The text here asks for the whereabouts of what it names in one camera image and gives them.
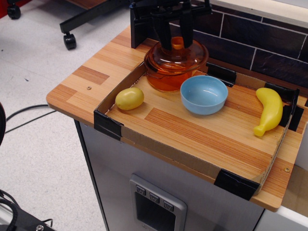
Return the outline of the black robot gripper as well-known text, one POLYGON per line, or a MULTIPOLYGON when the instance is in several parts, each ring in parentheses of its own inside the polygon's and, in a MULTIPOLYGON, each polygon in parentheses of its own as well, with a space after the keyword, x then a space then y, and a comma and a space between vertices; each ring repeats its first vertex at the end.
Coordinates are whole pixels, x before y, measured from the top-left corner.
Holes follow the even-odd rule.
POLYGON ((172 50, 170 21, 180 21, 184 47, 188 48, 193 42, 193 20, 212 13, 208 0, 197 6, 190 0, 132 0, 129 8, 135 23, 152 21, 162 48, 168 51, 172 50))

